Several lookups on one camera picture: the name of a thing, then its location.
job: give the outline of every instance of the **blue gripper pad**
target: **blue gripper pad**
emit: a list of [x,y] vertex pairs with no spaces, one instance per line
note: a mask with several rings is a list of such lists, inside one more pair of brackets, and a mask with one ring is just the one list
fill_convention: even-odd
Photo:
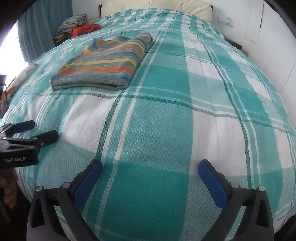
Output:
[[214,173],[207,166],[206,161],[208,162],[208,160],[202,160],[198,164],[198,174],[207,187],[216,206],[224,210],[228,204],[227,193],[215,177]]
[[16,124],[12,128],[12,130],[15,133],[21,133],[24,131],[32,130],[34,128],[34,126],[35,126],[35,122],[33,120],[29,120],[29,121],[25,121],[25,122]]
[[[95,162],[94,165],[91,167],[90,170],[88,168],[91,166],[92,162]],[[80,182],[79,186],[77,187],[75,193],[74,193],[74,201],[73,205],[76,209],[79,209],[83,207],[91,194],[91,191],[94,188],[94,185],[100,178],[102,171],[103,171],[103,165],[100,160],[93,160],[89,166],[85,169],[83,173],[80,174],[86,174],[84,179]]]

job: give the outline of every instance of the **cream headboard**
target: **cream headboard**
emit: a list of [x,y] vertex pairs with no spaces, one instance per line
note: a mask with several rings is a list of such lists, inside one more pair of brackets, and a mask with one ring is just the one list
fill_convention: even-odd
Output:
[[103,3],[102,18],[128,9],[168,8],[212,21],[212,7],[202,0],[109,0]]

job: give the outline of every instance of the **red clothing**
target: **red clothing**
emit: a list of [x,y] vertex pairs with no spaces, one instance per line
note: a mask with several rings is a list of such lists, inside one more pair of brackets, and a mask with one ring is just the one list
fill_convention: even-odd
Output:
[[92,25],[84,25],[78,28],[74,28],[72,30],[72,37],[75,38],[81,34],[88,34],[91,33],[93,31],[97,31],[102,29],[100,25],[98,24],[92,24]]

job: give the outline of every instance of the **white wall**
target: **white wall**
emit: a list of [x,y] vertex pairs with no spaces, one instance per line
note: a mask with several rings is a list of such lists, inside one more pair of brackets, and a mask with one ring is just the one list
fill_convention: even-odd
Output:
[[105,0],[72,0],[73,15],[86,13],[88,24],[92,24],[99,17],[99,5]]
[[[263,0],[206,1],[213,5],[212,24],[240,44],[265,73],[282,96],[296,128],[296,39],[285,22]],[[230,17],[234,27],[218,22],[219,16]]]

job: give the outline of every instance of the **teal curtain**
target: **teal curtain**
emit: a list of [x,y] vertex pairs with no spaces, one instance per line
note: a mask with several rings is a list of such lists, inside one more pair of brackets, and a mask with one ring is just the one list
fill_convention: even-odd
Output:
[[73,16],[71,0],[37,0],[17,21],[20,48],[32,62],[55,47],[53,37],[60,24]]

